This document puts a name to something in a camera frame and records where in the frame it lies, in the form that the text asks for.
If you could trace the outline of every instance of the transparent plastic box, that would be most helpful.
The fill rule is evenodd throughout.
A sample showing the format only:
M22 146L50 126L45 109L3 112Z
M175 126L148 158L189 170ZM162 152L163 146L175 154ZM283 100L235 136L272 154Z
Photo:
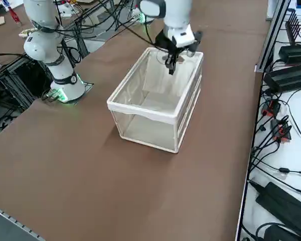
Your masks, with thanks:
M147 48L107 105L123 139L177 153L201 91L204 55L183 52L173 76L166 55Z

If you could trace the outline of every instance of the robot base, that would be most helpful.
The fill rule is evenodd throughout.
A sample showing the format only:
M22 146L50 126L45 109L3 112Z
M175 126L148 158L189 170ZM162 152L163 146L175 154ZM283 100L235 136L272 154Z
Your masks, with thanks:
M57 84L52 82L51 90L47 94L52 99L57 99L62 103L67 103L72 100L80 98L85 93L85 85L77 75L77 82L75 84Z

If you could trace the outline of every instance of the white robotic arm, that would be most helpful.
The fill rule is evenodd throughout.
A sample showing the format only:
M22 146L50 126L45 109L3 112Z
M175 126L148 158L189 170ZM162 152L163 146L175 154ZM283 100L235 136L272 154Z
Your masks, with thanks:
M137 6L147 17L164 18L155 45L168 51L166 66L173 74L178 55L187 50L192 57L201 42L202 32L194 34L190 25L192 0L137 0Z
M29 19L38 29L27 37L25 52L48 67L54 77L51 89L58 92L61 102L78 99L85 93L85 86L78 79L68 57L57 50L63 35L56 30L63 28L57 21L53 0L24 0L24 6Z

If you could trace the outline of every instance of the white box rim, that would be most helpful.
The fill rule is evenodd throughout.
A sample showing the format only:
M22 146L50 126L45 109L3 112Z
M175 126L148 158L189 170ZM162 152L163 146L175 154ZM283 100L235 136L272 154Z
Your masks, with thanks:
M181 98L176 106L176 109L173 114L165 114L162 112L144 109L137 106L130 106L126 104L120 104L113 102L117 94L122 90L122 88L125 86L125 84L129 81L129 78L131 75L136 71L136 69L140 66L141 60L146 57L147 54L151 51L157 50L156 48L146 48L146 50L143 52L143 54L139 57L139 59L136 61L136 63L133 65L133 67L130 69L130 71L126 74L123 81L118 85L118 87L115 89L115 91L111 94L111 96L107 100L107 106L110 111L117 111L125 114L139 114L146 118L152 119L154 121L160 121L165 122L168 124L174 124L177 121L177 118L179 116L179 113L181 111L182 105L186 99L187 93L195 80L195 74L197 73L198 69L201 67L200 64L203 60L203 53L202 52L196 52L196 54L199 54L198 61L196 62L196 68L193 70L193 73L190 77L191 81L187 84L186 88L184 89Z

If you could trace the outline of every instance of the brown tabletop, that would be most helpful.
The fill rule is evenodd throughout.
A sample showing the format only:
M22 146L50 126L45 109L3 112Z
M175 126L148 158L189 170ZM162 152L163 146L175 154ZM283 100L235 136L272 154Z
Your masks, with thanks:
M23 23L19 27L11 17L10 13L4 14L5 24L0 26L0 53L23 54L25 39L19 37L19 33L24 29L31 28L31 23L26 15L24 6L14 9L20 21ZM16 59L16 56L0 56L0 64L9 64Z
M122 140L107 109L147 45L125 31L86 57L76 70L95 85L77 106L35 101L0 134L0 209L46 240L234 240L266 8L194 0L203 84L178 154Z

